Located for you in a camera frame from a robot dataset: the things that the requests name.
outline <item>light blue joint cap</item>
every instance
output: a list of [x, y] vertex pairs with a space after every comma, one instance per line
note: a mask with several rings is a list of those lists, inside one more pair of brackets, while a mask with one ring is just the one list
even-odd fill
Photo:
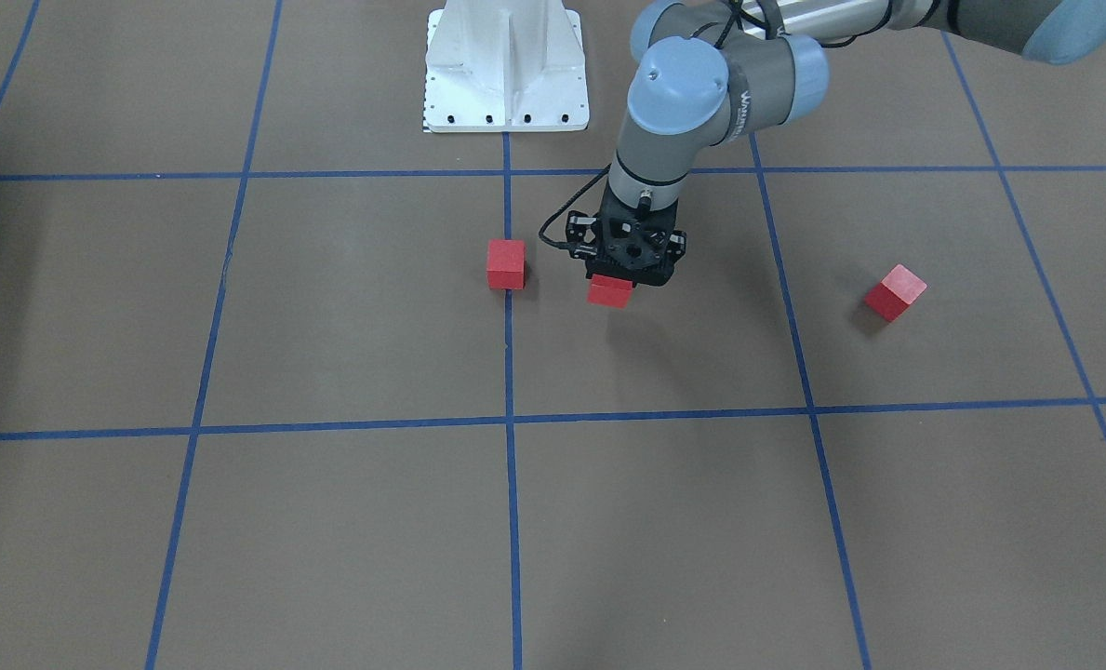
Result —
[[628, 90], [628, 114], [648, 133], [701, 127], [727, 97], [727, 59], [700, 39], [667, 38], [647, 48]]
[[677, 0], [656, 0], [655, 3], [647, 4], [636, 17], [635, 24], [630, 27], [630, 56], [635, 62], [643, 60], [647, 44], [651, 42], [651, 33], [656, 30], [656, 21], [659, 21], [659, 17], [664, 15], [672, 4], [680, 3]]
[[791, 123], [816, 109], [825, 101], [825, 92], [830, 90], [830, 62], [825, 59], [825, 50], [807, 34], [782, 36], [792, 50], [795, 71], [792, 111], [787, 112], [787, 118], [783, 121]]
[[1106, 0], [1064, 0], [1024, 45], [1029, 61], [1066, 65], [1106, 42]]

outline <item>black cable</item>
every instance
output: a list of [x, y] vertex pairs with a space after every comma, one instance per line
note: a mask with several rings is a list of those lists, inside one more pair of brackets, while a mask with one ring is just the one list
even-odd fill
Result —
[[739, 21], [739, 28], [742, 30], [743, 19], [740, 17], [743, 10], [742, 0], [728, 0], [728, 6], [730, 8], [730, 18], [727, 19], [727, 27], [722, 29], [722, 34], [719, 35], [718, 41], [713, 43], [714, 50], [721, 50], [722, 44], [727, 43], [727, 35], [730, 34], [730, 29], [734, 27], [734, 22]]
[[705, 24], [703, 27], [699, 27], [699, 29], [693, 30], [693, 34], [690, 34], [689, 39], [696, 39], [696, 38], [698, 38], [702, 32], [706, 32], [707, 30], [710, 30], [711, 27], [714, 27], [714, 25], [721, 25], [721, 24], [719, 24], [718, 21], [707, 22], [707, 24]]
[[937, 9], [940, 9], [940, 1], [942, 0], [932, 0], [932, 3], [928, 4], [928, 12], [926, 12], [926, 15], [921, 18], [921, 22], [918, 22], [917, 27], [927, 24], [928, 19], [931, 19], [932, 15], [937, 13]]
[[884, 12], [884, 18], [880, 18], [879, 22], [877, 22], [877, 24], [875, 24], [873, 29], [868, 30], [867, 32], [860, 32], [856, 34], [855, 38], [862, 38], [864, 34], [870, 34], [873, 32], [884, 30], [885, 25], [889, 24], [889, 22], [893, 22], [893, 17], [896, 15], [896, 4], [898, 3], [898, 1], [900, 0], [887, 0], [887, 11]]
[[843, 39], [842, 42], [817, 42], [824, 50], [842, 50], [843, 46], [849, 46], [854, 44], [855, 39], [858, 39], [857, 34], [852, 34], [847, 39]]
[[743, 17], [743, 21], [747, 21], [747, 22], [749, 22], [749, 24], [752, 24], [752, 25], [757, 27], [758, 29], [762, 30], [763, 34], [766, 34], [766, 33], [769, 33], [770, 30], [772, 30], [772, 27], [770, 27], [769, 24], [765, 24], [764, 21], [761, 21], [760, 19], [753, 17], [752, 14], [748, 14], [744, 9], [740, 9], [739, 13], [740, 13], [740, 15]]
[[556, 220], [560, 216], [564, 214], [566, 209], [573, 207], [574, 202], [577, 202], [577, 198], [582, 198], [582, 196], [585, 196], [586, 191], [589, 191], [591, 188], [594, 188], [595, 184], [598, 184], [601, 179], [606, 177], [606, 174], [608, 174], [608, 171], [611, 170], [612, 166], [606, 166], [603, 169], [601, 169], [601, 171], [596, 174], [594, 178], [589, 180], [589, 182], [587, 182], [582, 188], [578, 188], [577, 192], [573, 195], [573, 198], [570, 198], [568, 202], [562, 205], [561, 209], [557, 209], [556, 213], [553, 213], [553, 216], [550, 216], [547, 220], [544, 221], [544, 226], [541, 226], [541, 231], [536, 233], [539, 234], [541, 242], [544, 242], [549, 247], [557, 248], [557, 250], [563, 250], [563, 251], [568, 251], [571, 250], [571, 248], [573, 248], [573, 245], [571, 245], [568, 242], [557, 242], [556, 240], [553, 240], [544, 232], [546, 232], [549, 227], [553, 224], [554, 220]]
[[778, 0], [755, 0], [755, 4], [760, 6], [760, 11], [763, 12], [764, 39], [778, 39], [782, 34], [787, 34]]

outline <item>robotic arm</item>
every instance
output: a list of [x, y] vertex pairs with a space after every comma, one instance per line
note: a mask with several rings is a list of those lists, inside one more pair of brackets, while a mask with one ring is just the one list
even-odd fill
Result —
[[[1071, 63], [1106, 42], [1106, 0], [655, 0], [630, 31], [639, 63], [612, 166], [541, 229], [586, 275], [662, 285], [685, 257], [676, 203], [705, 147], [807, 115], [828, 88], [826, 48], [889, 27], [935, 27], [1026, 60]], [[571, 211], [607, 177], [598, 212]]]

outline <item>white pedestal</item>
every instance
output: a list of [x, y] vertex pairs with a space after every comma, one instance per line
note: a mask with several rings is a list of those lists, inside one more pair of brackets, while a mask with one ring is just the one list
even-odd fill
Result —
[[448, 0], [429, 15], [425, 130], [550, 133], [589, 123], [582, 17], [561, 0]]

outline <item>red cube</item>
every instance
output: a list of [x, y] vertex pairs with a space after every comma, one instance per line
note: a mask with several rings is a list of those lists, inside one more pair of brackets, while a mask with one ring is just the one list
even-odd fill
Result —
[[492, 289], [523, 289], [526, 254], [523, 240], [490, 240], [486, 250], [486, 283]]
[[619, 280], [604, 274], [595, 274], [589, 279], [589, 293], [586, 294], [586, 302], [608, 308], [625, 308], [634, 289], [635, 284], [626, 279]]
[[867, 293], [866, 303], [888, 322], [896, 321], [904, 311], [912, 306], [928, 284], [919, 276], [898, 264], [879, 284]]

